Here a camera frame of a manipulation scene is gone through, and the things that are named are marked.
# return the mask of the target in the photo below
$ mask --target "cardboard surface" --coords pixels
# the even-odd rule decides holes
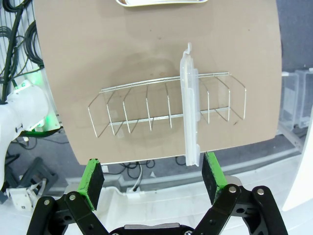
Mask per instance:
[[[210,0],[138,8],[123,8],[114,0],[37,0],[35,13],[52,94],[81,164],[90,158],[115,163],[184,154],[182,118],[173,119],[172,129],[168,120],[160,120],[154,122],[152,132],[145,122],[131,134],[123,125],[117,136],[108,127],[96,138],[87,106],[101,88],[179,75],[188,42],[199,73],[228,71],[247,88],[244,121],[233,112],[230,122],[216,113],[209,125],[201,118],[201,151],[274,137],[281,91],[281,44],[274,0]],[[236,84],[229,85],[232,107],[241,113],[240,90]],[[177,84],[171,86],[172,113],[179,113],[180,91]],[[211,86],[215,93],[212,106],[222,105],[225,89],[216,83]],[[115,119],[123,119],[118,99],[125,92],[114,94],[115,101],[110,101]],[[146,107],[139,99],[144,91],[132,92],[127,98],[130,115],[144,116]],[[165,113],[164,90],[156,86],[149,95],[155,115]],[[98,130],[109,122],[106,98],[98,99],[91,109]]]

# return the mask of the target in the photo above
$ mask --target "metal dish rack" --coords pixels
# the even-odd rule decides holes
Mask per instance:
[[[239,115],[238,112],[236,112],[233,108],[230,107],[231,90],[219,77],[227,77],[229,79],[233,79],[234,81],[236,81],[242,87],[243,93],[244,93],[244,104],[243,104],[243,113],[242,113],[242,115]],[[228,90],[228,105],[226,107],[210,109],[209,88],[206,86],[206,84],[203,81],[204,79],[210,79],[210,78],[217,79]],[[128,132],[129,132],[129,134],[131,134],[134,131],[134,129],[136,128],[136,126],[137,126],[137,124],[139,122],[149,122],[150,131],[152,131],[153,130],[153,123],[154,123],[154,121],[163,120],[163,119],[168,119],[169,120],[169,126],[172,129],[172,119],[173,118],[181,118],[181,117],[183,117],[183,114],[172,114],[171,113],[171,102],[170,102],[170,96],[169,96],[169,92],[168,92],[167,83],[173,82],[173,81],[178,81],[178,80],[180,80],[179,76],[166,77],[166,78],[158,78],[158,79],[134,82],[134,83],[129,83],[129,84],[125,84],[125,85],[119,85],[119,86],[115,86],[115,87],[109,87],[109,88],[101,89],[101,91],[97,94],[97,96],[88,105],[88,114],[89,114],[89,117],[90,117],[90,120],[91,120],[91,124],[92,124],[93,130],[94,130],[95,136],[97,138],[100,137],[108,126],[111,126],[112,133],[113,133],[114,136],[116,136],[118,131],[121,129],[122,125],[127,125]],[[229,122],[229,120],[230,120],[230,110],[232,110],[234,112],[234,114],[236,116],[238,116],[241,120],[244,120],[246,118],[246,87],[236,77],[234,77],[233,75],[231,75],[228,72],[203,73],[203,74],[199,74],[199,82],[205,87],[206,92],[207,92],[207,104],[208,104],[207,105],[207,109],[200,111],[202,117],[205,119],[207,124],[210,123],[210,113],[212,113],[212,112],[216,112],[217,114],[219,114],[219,116],[221,116],[226,122]],[[165,88],[166,94],[167,94],[168,115],[156,116],[156,117],[152,117],[151,116],[151,112],[150,112],[150,108],[149,108],[148,92],[149,92],[149,85],[155,84],[155,83],[164,83],[164,88]],[[138,87],[138,86],[146,86],[146,95],[145,95],[146,107],[145,107],[145,109],[147,111],[147,117],[146,118],[139,118],[139,119],[129,120],[128,114],[127,114],[127,107],[125,105],[125,99],[129,95],[129,93],[132,90],[132,88]],[[121,90],[121,89],[128,89],[128,91],[127,91],[127,93],[124,96],[123,101],[122,101],[122,106],[123,106],[125,119],[121,120],[121,121],[115,121],[114,122],[114,121],[112,121],[112,116],[110,114],[110,100],[113,97],[114,93],[117,90]],[[95,128],[95,125],[94,125],[94,120],[92,118],[90,107],[93,104],[93,102],[101,94],[109,93],[109,92],[112,92],[112,94],[109,96],[109,99],[106,102],[106,109],[107,109],[107,112],[108,112],[108,116],[109,116],[110,122],[105,126],[105,128],[100,133],[98,133],[96,131],[96,128]],[[223,117],[223,115],[221,114],[222,111],[227,111],[226,117]],[[118,129],[116,131],[113,128],[114,126],[118,126]]]

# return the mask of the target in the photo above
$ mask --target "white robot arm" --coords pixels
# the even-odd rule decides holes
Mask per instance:
[[[32,130],[48,113],[43,90],[29,81],[8,95],[0,105],[0,188],[4,182],[4,163],[8,146],[21,131]]]

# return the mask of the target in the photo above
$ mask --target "green tape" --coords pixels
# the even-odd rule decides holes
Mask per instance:
[[[227,185],[227,180],[224,176],[224,173],[221,169],[219,162],[217,161],[215,154],[213,152],[206,152],[204,156],[206,157],[210,165],[213,177],[216,182],[215,198],[217,198],[221,190]]]
[[[92,211],[94,210],[94,206],[93,206],[93,204],[90,200],[90,197],[88,195],[88,189],[90,186],[90,181],[91,181],[92,175],[93,175],[94,170],[95,170],[98,163],[100,163],[98,159],[89,160],[89,162],[86,166],[86,169],[84,171],[82,180],[80,181],[78,189],[76,190],[80,195],[84,196],[87,199],[88,204],[90,205],[90,209]]]

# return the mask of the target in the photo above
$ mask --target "white plastic lid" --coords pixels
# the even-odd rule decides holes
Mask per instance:
[[[200,146],[198,143],[198,121],[200,120],[199,76],[190,55],[191,43],[184,51],[180,61],[180,86],[182,113],[184,118],[184,135],[186,165],[199,166]]]

